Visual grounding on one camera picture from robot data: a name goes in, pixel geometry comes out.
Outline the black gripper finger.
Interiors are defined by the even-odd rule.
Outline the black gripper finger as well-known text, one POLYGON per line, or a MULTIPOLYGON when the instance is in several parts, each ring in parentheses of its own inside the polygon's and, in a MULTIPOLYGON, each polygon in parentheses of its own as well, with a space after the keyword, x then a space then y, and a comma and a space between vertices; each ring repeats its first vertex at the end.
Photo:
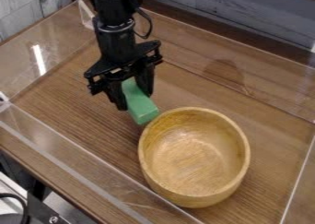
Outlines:
POLYGON ((114 81, 110 82, 106 86, 106 94, 113 103, 117 104, 117 107, 121 111, 127 111, 127 100, 122 90, 122 82, 114 81))
POLYGON ((150 97, 154 92, 155 66, 146 65, 141 68, 135 76, 137 85, 145 94, 150 97))

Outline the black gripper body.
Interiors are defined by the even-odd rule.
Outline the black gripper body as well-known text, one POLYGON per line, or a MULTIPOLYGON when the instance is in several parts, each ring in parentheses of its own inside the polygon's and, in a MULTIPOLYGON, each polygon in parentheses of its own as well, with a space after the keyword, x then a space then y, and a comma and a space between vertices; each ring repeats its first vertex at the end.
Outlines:
POLYGON ((134 20, 119 26, 105 26, 98 18, 93 19, 101 59, 85 73, 87 87, 93 95, 106 93, 110 82, 135 78, 146 65, 157 66, 163 62, 162 42, 158 40, 135 41, 134 20))

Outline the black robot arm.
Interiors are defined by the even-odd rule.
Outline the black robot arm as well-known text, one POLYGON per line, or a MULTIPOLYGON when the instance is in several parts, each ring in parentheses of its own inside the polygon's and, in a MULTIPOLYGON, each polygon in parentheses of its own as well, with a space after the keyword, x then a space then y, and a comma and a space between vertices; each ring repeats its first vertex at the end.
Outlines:
POLYGON ((159 40, 147 39, 153 20, 141 8, 143 0, 90 0, 97 15, 93 26, 101 49, 101 59, 86 71, 93 95, 105 92, 121 111, 129 110, 123 81, 135 78, 146 96, 154 92, 155 66, 163 62, 159 40))

